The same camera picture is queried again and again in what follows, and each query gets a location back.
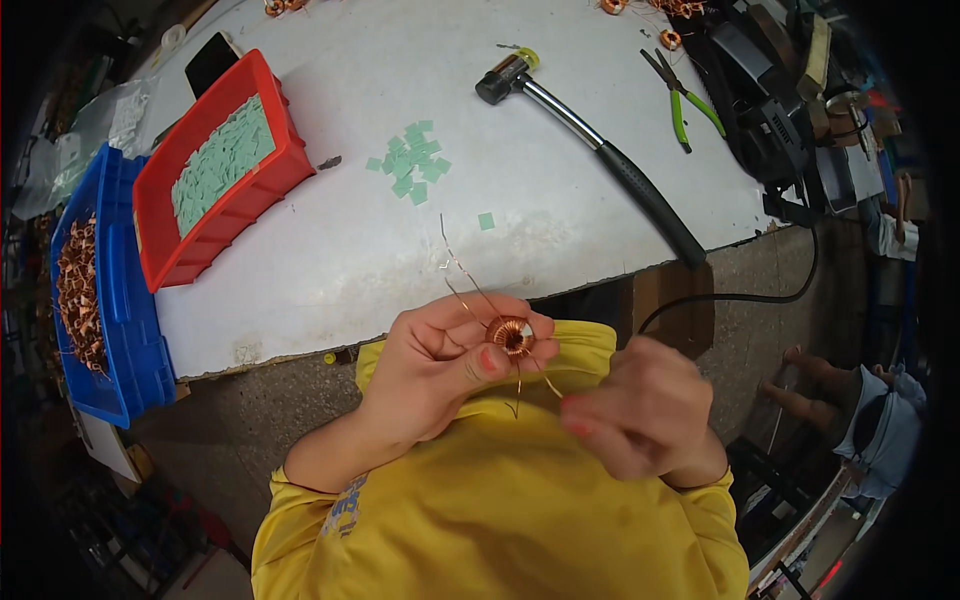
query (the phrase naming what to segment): light blue shirt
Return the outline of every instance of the light blue shirt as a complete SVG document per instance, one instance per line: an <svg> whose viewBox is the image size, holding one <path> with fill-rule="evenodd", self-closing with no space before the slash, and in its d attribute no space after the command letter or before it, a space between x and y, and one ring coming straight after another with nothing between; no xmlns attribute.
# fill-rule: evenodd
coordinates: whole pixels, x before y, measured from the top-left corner
<svg viewBox="0 0 960 600"><path fill-rule="evenodd" d="M856 403L853 419L843 441L833 452L853 461L853 464L866 473L859 486L848 487L846 497L865 495L871 498L885 498L902 483L910 470L913 452L923 429L921 413L926 406L926 394L920 383L903 371L903 365L893 370L894 385L891 390L882 379L860 366L863 387L860 399ZM853 428L860 411L875 397L885 396L883 413L876 425L873 440L856 456L853 449Z"/></svg>

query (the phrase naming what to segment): black rubber grip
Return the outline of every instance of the black rubber grip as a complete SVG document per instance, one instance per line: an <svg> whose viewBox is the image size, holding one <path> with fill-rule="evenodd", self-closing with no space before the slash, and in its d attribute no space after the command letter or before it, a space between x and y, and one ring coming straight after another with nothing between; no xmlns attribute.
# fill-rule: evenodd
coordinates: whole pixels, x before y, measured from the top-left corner
<svg viewBox="0 0 960 600"><path fill-rule="evenodd" d="M610 142L604 142L596 153L687 268L694 271L703 264L707 258L704 247L693 237L660 191L643 175L643 171Z"/></svg>

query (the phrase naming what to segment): yellow shirt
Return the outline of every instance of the yellow shirt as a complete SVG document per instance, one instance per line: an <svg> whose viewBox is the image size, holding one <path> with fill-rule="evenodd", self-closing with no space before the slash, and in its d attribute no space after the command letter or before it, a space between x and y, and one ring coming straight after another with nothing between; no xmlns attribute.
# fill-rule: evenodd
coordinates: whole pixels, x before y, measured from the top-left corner
<svg viewBox="0 0 960 600"><path fill-rule="evenodd" d="M615 345L605 325L557 322L547 367L565 394L595 387ZM362 348L366 390L382 343ZM357 477L339 495L282 469L253 546L268 598L742 599L748 566L733 530L728 471L676 492L621 482L559 425L539 373L491 386L443 434ZM336 460L336 457L318 457Z"/></svg>

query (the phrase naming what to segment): red nail polish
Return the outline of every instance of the red nail polish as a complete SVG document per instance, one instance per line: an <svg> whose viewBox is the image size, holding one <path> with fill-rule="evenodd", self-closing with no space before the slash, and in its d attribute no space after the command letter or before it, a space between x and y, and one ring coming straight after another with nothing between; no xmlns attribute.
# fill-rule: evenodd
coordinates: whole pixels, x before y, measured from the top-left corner
<svg viewBox="0 0 960 600"><path fill-rule="evenodd" d="M585 423L580 423L580 422L568 423L566 425L566 430L572 433L573 435L577 436L578 438L582 438L584 436L588 436L591 433L593 433L593 430L589 426L587 426Z"/></svg>
<svg viewBox="0 0 960 600"><path fill-rule="evenodd" d="M490 358L489 348L483 348L483 351L480 352L480 364L486 372L496 372L496 363Z"/></svg>
<svg viewBox="0 0 960 600"><path fill-rule="evenodd" d="M561 410L563 410L564 408L568 408L570 404L572 404L573 402L576 402L582 397L583 396L564 396L563 399L560 400Z"/></svg>

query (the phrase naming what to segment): red plastic bin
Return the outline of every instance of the red plastic bin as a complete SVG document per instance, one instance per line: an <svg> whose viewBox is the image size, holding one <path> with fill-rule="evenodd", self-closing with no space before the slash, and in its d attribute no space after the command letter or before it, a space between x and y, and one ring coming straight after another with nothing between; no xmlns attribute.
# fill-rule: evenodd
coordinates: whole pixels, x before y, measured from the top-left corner
<svg viewBox="0 0 960 600"><path fill-rule="evenodd" d="M236 182L180 239L170 190L187 159L235 110L259 93L276 149ZM170 131L133 184L133 224L147 288L192 283L217 254L298 183L315 175L289 101L259 50L250 50Z"/></svg>

